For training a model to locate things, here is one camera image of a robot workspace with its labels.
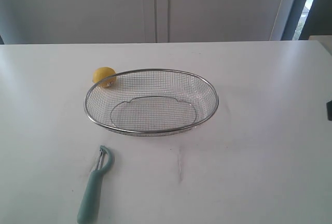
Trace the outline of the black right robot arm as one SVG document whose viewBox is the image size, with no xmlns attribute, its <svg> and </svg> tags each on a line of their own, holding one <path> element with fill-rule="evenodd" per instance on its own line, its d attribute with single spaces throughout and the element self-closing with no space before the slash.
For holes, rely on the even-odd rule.
<svg viewBox="0 0 332 224">
<path fill-rule="evenodd" d="M 332 101 L 326 103 L 327 119 L 332 121 Z"/>
</svg>

